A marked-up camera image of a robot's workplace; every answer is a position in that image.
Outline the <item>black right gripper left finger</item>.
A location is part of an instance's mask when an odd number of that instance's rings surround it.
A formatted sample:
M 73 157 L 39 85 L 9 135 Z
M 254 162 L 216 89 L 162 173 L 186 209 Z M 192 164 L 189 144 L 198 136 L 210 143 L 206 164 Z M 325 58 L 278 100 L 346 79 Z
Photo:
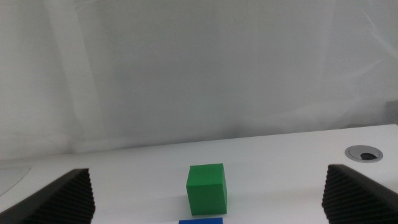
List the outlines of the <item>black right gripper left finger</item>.
M 90 224 L 94 214 L 89 169 L 73 169 L 1 212 L 1 224 Z

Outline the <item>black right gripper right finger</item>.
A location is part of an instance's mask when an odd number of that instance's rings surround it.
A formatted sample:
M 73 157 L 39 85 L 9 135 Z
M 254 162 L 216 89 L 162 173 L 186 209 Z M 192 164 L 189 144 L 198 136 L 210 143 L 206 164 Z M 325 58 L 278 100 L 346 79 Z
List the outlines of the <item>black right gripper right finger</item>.
M 322 207 L 329 223 L 397 224 L 397 193 L 342 164 L 328 166 Z

